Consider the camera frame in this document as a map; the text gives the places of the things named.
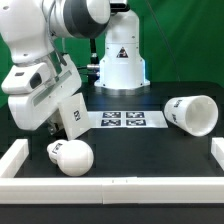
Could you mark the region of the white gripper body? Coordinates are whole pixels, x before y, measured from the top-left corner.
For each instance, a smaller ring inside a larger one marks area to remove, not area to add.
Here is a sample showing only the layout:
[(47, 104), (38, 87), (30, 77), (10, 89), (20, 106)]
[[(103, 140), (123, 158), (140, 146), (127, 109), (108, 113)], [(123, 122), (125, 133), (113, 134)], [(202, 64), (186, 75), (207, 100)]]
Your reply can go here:
[(68, 54), (55, 84), (41, 85), (32, 93), (11, 95), (8, 105), (16, 125), (22, 130), (36, 130), (57, 109), (58, 104), (72, 96), (81, 87), (81, 78)]

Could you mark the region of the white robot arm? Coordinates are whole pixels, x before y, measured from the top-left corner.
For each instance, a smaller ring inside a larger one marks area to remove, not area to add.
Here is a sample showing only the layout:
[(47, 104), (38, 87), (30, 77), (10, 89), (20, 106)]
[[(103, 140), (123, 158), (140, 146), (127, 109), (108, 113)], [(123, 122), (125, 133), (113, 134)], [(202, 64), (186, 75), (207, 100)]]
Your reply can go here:
[[(139, 18), (127, 0), (0, 0), (0, 36), (13, 66), (1, 84), (16, 125), (35, 130), (81, 87), (79, 69), (55, 46), (60, 38), (87, 39), (97, 88), (146, 88), (139, 52)], [(95, 41), (101, 46), (95, 48)]]

